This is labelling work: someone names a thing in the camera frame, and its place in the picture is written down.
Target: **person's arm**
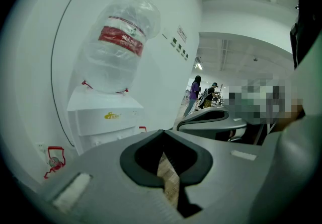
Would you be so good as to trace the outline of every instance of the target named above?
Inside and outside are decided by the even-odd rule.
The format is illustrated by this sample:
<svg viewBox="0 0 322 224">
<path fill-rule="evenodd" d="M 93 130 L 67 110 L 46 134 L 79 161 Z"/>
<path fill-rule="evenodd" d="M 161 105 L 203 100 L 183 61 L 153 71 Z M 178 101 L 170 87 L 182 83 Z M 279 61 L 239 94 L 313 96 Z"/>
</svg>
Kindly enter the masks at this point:
<svg viewBox="0 0 322 224">
<path fill-rule="evenodd" d="M 300 116 L 300 114 L 305 114 L 301 105 L 293 105 L 292 112 L 280 112 L 279 119 L 270 133 L 283 131 L 284 128 L 290 123 L 294 122 Z"/>
<path fill-rule="evenodd" d="M 212 97 L 217 98 L 217 94 L 216 94 L 214 88 L 211 88 L 210 92 L 211 92 Z"/>
</svg>

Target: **red label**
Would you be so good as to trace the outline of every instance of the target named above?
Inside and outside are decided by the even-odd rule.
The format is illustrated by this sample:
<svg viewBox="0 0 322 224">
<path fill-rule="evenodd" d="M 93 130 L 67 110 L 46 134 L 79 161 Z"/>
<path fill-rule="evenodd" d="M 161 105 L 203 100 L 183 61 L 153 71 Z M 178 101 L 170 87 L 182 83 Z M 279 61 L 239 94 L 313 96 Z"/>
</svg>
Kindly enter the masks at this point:
<svg viewBox="0 0 322 224">
<path fill-rule="evenodd" d="M 126 32 L 123 32 L 122 30 L 115 27 L 104 26 L 99 36 L 99 41 L 107 41 L 114 43 L 116 45 L 128 49 L 129 51 L 132 51 L 139 57 L 141 57 L 142 55 L 142 42 L 133 39 Z"/>
</svg>

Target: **white ceiling beam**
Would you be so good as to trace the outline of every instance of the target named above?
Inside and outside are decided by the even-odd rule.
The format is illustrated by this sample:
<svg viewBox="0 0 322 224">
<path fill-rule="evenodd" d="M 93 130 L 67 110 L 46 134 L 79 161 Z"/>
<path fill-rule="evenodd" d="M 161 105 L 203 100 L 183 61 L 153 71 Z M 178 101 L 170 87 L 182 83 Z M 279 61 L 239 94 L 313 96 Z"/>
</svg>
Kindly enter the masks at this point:
<svg viewBox="0 0 322 224">
<path fill-rule="evenodd" d="M 220 71 L 221 58 L 222 58 L 222 40 L 217 40 L 217 54 L 218 54 L 217 69 L 218 71 Z"/>
<path fill-rule="evenodd" d="M 223 71 L 225 69 L 226 59 L 227 59 L 227 54 L 228 54 L 228 45 L 229 45 L 229 41 L 228 40 L 223 40 L 221 53 L 222 53 L 222 55 L 225 54 L 225 58 L 221 62 L 220 71 Z"/>
<path fill-rule="evenodd" d="M 214 48 L 214 47 L 198 47 L 198 49 L 211 49 L 211 50 L 217 50 L 217 48 Z"/>
</svg>

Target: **pixelated area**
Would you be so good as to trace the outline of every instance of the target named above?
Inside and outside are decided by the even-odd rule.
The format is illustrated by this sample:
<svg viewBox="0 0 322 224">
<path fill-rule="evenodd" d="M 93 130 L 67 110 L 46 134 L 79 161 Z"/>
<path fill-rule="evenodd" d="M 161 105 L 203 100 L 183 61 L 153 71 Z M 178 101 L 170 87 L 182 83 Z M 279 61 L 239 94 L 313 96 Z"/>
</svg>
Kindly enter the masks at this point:
<svg viewBox="0 0 322 224">
<path fill-rule="evenodd" d="M 299 111 L 302 99 L 290 81 L 273 77 L 240 80 L 240 85 L 228 87 L 224 105 L 234 117 L 251 124 L 273 124 L 280 118 L 290 118 Z"/>
</svg>

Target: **grey machine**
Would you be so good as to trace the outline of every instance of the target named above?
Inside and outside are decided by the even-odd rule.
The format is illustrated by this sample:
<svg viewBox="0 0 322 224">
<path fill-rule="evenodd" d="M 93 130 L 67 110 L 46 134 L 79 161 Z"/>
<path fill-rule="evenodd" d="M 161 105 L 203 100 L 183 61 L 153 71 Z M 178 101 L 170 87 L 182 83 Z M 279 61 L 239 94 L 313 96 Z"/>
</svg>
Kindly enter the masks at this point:
<svg viewBox="0 0 322 224">
<path fill-rule="evenodd" d="M 170 130 L 142 133 L 87 151 L 32 200 L 56 223 L 270 222 L 291 202 L 292 210 L 308 204 L 304 190 L 319 189 L 321 123 L 305 117 L 269 134 L 262 146 Z M 177 209 L 156 176 L 162 153 L 180 177 Z M 77 189 L 81 174 L 91 178 Z"/>
<path fill-rule="evenodd" d="M 245 129 L 247 122 L 233 116 L 224 106 L 199 110 L 178 123 L 177 131 L 215 140 L 228 140 L 231 131 Z"/>
<path fill-rule="evenodd" d="M 250 105 L 248 99 L 237 93 L 233 99 L 226 99 L 224 106 L 205 108 L 187 116 L 175 130 L 214 140 L 262 144 L 278 118 L 278 112 L 272 108 L 281 101 L 267 98 L 266 109 L 261 112 L 259 105 Z"/>
</svg>

